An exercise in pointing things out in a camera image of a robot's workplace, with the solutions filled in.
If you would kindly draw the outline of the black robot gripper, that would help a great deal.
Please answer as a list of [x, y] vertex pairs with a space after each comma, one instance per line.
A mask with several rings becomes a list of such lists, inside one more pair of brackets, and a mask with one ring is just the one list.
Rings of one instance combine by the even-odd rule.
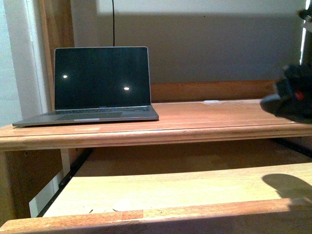
[[260, 101], [261, 109], [298, 123], [312, 122], [312, 65], [288, 65], [275, 83], [276, 93]]

